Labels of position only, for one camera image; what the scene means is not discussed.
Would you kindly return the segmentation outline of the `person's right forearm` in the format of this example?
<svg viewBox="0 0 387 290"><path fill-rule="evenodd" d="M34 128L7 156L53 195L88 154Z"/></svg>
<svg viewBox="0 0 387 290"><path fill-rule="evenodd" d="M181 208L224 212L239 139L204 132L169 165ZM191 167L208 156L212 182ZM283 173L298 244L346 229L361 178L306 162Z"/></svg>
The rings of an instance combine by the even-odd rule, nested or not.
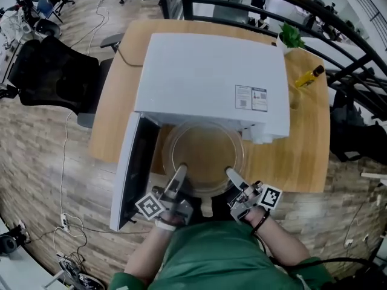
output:
<svg viewBox="0 0 387 290"><path fill-rule="evenodd" d="M306 246L288 233L271 216L266 217L255 233L267 245L272 256L282 265L295 266L311 257Z"/></svg>

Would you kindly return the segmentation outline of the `dark rounded chair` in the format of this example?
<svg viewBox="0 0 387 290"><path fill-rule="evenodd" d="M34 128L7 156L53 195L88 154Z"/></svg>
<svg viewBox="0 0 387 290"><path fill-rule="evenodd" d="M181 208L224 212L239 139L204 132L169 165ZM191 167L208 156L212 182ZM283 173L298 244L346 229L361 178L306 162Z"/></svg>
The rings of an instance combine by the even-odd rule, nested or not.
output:
<svg viewBox="0 0 387 290"><path fill-rule="evenodd" d="M46 36L53 36L55 38L60 38L62 35L60 26L48 19L39 19L34 25L34 30L37 33L44 34Z"/></svg>

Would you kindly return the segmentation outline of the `black round device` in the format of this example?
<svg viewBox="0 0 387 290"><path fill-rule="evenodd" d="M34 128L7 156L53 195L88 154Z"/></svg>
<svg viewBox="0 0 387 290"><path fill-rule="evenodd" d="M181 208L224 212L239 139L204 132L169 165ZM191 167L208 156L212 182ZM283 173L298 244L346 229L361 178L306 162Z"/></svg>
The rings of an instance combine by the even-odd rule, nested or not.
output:
<svg viewBox="0 0 387 290"><path fill-rule="evenodd" d="M30 242L30 235L25 224L19 221L18 225L10 231L0 234L0 256L8 256Z"/></svg>

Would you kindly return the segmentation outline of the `blue chair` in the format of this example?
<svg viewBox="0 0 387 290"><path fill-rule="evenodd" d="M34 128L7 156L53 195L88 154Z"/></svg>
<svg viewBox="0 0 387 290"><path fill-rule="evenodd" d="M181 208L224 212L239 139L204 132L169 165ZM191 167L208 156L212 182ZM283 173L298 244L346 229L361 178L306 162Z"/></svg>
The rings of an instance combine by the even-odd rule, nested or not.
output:
<svg viewBox="0 0 387 290"><path fill-rule="evenodd" d="M51 15L54 15L61 24L63 23L61 18L55 14L54 6L50 0L38 0L36 10L42 18L49 19Z"/></svg>

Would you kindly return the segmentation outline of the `clear glass turntable plate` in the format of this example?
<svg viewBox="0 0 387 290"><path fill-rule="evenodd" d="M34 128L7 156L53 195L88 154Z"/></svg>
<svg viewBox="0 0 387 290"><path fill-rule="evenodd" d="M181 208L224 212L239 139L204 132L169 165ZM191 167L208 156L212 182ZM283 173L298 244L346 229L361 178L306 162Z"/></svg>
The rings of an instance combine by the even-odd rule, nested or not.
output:
<svg viewBox="0 0 387 290"><path fill-rule="evenodd" d="M188 121L169 132L162 160L167 176L172 176L181 164L187 165L189 185L183 191L196 198L208 198L229 189L226 168L244 173L246 154L239 132L219 123Z"/></svg>

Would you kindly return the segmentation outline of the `person's dark trousers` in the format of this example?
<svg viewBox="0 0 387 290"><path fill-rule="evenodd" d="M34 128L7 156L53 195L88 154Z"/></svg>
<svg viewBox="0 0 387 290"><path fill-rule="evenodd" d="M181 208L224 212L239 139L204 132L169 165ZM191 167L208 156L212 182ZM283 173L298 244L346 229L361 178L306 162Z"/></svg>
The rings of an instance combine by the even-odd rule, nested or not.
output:
<svg viewBox="0 0 387 290"><path fill-rule="evenodd" d="M186 201L190 203L193 208L189 225L197 225L206 222L234 221L234 218L230 214L230 207L227 202L228 199L229 196L226 193L211 197L210 207L212 209L212 216L205 217L201 209L204 199L186 196Z"/></svg>

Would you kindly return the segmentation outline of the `person's left forearm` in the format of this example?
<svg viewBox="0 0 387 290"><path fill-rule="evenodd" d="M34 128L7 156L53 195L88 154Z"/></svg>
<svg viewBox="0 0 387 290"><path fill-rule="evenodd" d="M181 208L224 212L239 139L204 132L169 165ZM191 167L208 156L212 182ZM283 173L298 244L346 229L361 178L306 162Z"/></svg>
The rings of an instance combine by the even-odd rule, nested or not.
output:
<svg viewBox="0 0 387 290"><path fill-rule="evenodd" d="M145 240L129 256L124 272L148 287L161 267L173 234L172 230L154 225Z"/></svg>

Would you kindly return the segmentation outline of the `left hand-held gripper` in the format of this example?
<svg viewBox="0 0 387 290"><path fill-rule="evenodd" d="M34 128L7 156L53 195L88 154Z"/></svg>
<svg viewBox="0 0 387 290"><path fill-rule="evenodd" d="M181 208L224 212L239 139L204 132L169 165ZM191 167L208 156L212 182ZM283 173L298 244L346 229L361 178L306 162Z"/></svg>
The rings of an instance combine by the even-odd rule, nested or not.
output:
<svg viewBox="0 0 387 290"><path fill-rule="evenodd" d="M135 206L147 220L156 219L164 212L182 218L187 225L194 212L193 207L179 195L187 173L187 165L180 164L166 188L154 186L150 192L139 199Z"/></svg>

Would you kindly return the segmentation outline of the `white microwave door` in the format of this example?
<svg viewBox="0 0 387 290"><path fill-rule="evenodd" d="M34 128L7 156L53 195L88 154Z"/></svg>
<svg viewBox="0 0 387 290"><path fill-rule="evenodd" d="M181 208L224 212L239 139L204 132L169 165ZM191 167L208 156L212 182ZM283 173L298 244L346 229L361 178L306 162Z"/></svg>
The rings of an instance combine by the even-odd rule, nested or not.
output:
<svg viewBox="0 0 387 290"><path fill-rule="evenodd" d="M138 212L146 193L160 126L137 112L129 116L112 193L110 229L119 231Z"/></svg>

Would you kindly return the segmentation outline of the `black draped office chair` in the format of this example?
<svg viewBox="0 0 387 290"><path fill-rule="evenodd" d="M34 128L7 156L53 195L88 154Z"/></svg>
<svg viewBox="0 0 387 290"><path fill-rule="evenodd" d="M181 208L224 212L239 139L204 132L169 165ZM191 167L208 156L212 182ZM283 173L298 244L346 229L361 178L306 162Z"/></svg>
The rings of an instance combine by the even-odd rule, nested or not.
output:
<svg viewBox="0 0 387 290"><path fill-rule="evenodd" d="M330 107L330 151L341 162L367 157L387 166L387 131L365 124L361 110L341 91Z"/></svg>

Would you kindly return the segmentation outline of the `yellow bottle with black cap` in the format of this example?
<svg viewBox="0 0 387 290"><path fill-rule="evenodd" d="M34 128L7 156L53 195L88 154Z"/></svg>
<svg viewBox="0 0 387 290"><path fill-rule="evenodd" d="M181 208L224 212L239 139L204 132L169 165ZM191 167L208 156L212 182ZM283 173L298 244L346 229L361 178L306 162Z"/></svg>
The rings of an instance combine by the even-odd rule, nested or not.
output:
<svg viewBox="0 0 387 290"><path fill-rule="evenodd" d="M324 72L325 68L322 65L317 66L314 70L308 71L300 78L298 78L295 82L295 87L300 88L310 85Z"/></svg>

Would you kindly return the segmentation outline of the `green plant in white pot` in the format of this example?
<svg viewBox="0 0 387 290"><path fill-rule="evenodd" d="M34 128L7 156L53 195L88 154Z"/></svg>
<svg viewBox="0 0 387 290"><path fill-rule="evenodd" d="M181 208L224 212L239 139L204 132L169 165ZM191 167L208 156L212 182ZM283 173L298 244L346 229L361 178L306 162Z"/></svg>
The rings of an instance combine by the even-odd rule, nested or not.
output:
<svg viewBox="0 0 387 290"><path fill-rule="evenodd" d="M281 31L278 34L276 46L283 52L284 55L296 48L305 48L305 43L296 27L284 22L280 28Z"/></svg>

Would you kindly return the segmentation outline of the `person's green shirt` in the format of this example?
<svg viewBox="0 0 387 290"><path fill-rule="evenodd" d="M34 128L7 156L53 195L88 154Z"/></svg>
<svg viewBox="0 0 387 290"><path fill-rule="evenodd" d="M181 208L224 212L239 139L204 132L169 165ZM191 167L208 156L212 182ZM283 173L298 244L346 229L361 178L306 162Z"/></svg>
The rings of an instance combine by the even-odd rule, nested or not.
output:
<svg viewBox="0 0 387 290"><path fill-rule="evenodd" d="M260 249L250 227L208 222L178 230L157 278L146 286L133 274L114 274L109 290L321 290L333 282L315 257L283 272Z"/></svg>

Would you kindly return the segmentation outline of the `cluttered white desk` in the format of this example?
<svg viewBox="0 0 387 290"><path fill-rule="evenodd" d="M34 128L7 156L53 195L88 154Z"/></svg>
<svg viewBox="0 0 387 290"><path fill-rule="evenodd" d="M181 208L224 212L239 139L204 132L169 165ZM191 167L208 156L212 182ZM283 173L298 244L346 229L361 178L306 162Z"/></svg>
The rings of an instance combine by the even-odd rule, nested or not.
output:
<svg viewBox="0 0 387 290"><path fill-rule="evenodd" d="M10 84L7 77L21 46L33 39L42 37L27 22L22 8L4 12L0 18L0 90Z"/></svg>

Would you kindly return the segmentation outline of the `white microwave oven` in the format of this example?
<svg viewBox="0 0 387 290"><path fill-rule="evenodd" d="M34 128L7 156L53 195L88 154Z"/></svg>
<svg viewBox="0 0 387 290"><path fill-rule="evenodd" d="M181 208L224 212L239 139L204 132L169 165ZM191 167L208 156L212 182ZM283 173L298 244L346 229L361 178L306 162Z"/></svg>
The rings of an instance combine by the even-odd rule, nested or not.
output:
<svg viewBox="0 0 387 290"><path fill-rule="evenodd" d="M284 54L273 45L234 37L154 33L134 109L159 125L220 123L256 144L288 137Z"/></svg>

